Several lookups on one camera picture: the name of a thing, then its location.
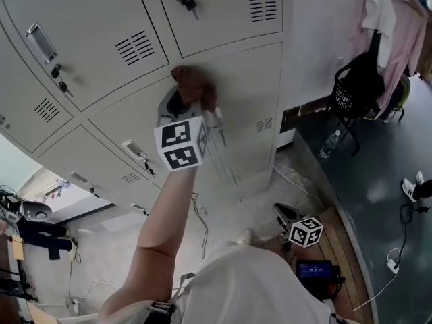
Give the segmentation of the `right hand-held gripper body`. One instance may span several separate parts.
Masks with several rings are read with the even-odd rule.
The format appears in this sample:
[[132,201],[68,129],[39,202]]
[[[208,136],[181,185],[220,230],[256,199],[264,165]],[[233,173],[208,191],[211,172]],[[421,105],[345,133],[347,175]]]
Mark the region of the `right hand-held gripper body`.
[[286,243],[307,248],[319,242],[323,224],[318,219],[303,215],[290,205],[275,203],[273,209]]

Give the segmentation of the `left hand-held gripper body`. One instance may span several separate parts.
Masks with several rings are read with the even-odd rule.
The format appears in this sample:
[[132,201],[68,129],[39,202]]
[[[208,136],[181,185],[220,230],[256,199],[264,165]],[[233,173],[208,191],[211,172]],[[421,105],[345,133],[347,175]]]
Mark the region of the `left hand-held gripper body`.
[[203,116],[154,129],[157,151],[169,172],[203,164],[209,137]]

